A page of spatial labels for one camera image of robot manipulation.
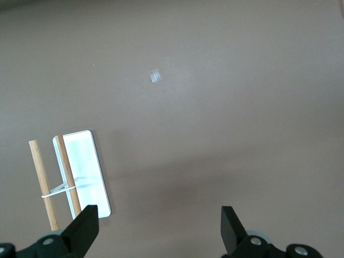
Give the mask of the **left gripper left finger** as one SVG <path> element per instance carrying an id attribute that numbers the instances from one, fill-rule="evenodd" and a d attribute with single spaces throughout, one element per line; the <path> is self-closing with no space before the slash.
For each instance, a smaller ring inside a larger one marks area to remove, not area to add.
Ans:
<path id="1" fill-rule="evenodd" d="M 85 257 L 98 233 L 98 206 L 88 205 L 60 235 L 44 236 L 16 257 Z"/>

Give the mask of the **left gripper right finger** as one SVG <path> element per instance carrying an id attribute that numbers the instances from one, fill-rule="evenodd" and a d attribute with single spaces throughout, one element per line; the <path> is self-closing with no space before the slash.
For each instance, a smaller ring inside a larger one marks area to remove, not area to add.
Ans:
<path id="1" fill-rule="evenodd" d="M 223 257 L 285 257 L 284 251 L 264 238 L 249 235 L 231 206 L 221 208 L 220 232 L 226 249 Z"/>

